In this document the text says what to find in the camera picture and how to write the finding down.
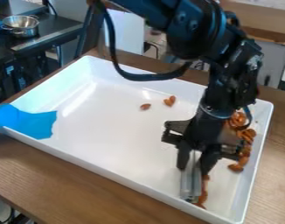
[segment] nut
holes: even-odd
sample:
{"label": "nut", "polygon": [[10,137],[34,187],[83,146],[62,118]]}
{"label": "nut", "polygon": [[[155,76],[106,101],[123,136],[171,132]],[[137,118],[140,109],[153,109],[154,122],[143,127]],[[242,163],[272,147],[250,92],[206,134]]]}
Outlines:
{"label": "nut", "polygon": [[176,96],[175,96],[175,95],[172,95],[172,96],[170,97],[170,101],[171,101],[172,104],[174,104],[175,101],[176,101]]}
{"label": "nut", "polygon": [[243,167],[239,164],[230,164],[227,167],[233,172],[243,172]]}
{"label": "nut", "polygon": [[166,106],[172,107],[174,103],[170,99],[164,99],[163,102],[165,103]]}
{"label": "nut", "polygon": [[241,157],[238,164],[240,166],[245,166],[248,163],[249,158],[248,157]]}
{"label": "nut", "polygon": [[141,110],[147,110],[147,109],[149,109],[150,108],[150,104],[149,103],[145,103],[145,104],[143,104],[142,106],[141,106]]}

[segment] metal bowl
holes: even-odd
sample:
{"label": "metal bowl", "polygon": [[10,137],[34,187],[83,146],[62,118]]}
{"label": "metal bowl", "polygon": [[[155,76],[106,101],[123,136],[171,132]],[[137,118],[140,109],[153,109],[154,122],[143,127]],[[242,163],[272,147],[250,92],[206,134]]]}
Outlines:
{"label": "metal bowl", "polygon": [[10,16],[3,19],[2,28],[16,38],[32,38],[38,34],[38,24],[35,16]]}

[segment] plastic tray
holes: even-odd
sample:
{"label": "plastic tray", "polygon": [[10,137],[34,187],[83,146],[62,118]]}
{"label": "plastic tray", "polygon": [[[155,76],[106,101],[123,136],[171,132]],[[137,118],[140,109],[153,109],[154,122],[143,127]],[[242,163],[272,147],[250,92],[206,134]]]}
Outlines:
{"label": "plastic tray", "polygon": [[[141,73],[142,70],[123,66]],[[133,82],[123,79],[112,63],[86,56],[24,94],[12,105],[27,112],[58,110],[49,139],[36,140],[12,129],[7,135],[112,179],[211,223],[243,222],[273,104],[258,100],[251,107],[258,136],[241,174],[222,159],[211,171],[207,210],[179,198],[177,150],[162,143],[167,120],[192,118],[205,87],[182,81]],[[175,95],[169,108],[163,99]],[[149,110],[140,106],[151,103]]]}

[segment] black robotic arm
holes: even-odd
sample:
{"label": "black robotic arm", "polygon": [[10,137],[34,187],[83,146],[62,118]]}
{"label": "black robotic arm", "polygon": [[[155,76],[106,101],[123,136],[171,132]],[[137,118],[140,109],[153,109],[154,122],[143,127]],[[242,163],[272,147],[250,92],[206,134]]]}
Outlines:
{"label": "black robotic arm", "polygon": [[[177,167],[184,170],[191,150],[202,151],[200,168],[206,175],[220,158],[238,160],[243,141],[234,150],[225,150],[223,127],[235,110],[247,108],[258,95],[257,75],[261,68],[261,48],[240,29],[232,12],[223,11],[213,0],[111,0],[146,19],[167,34],[172,53],[183,60],[203,60],[211,65],[208,88],[197,114],[189,121],[166,122],[162,141],[178,148]],[[132,81],[161,81],[184,74],[191,62],[166,74],[132,74],[123,71],[115,54],[115,28],[104,4],[109,50],[117,72]]]}

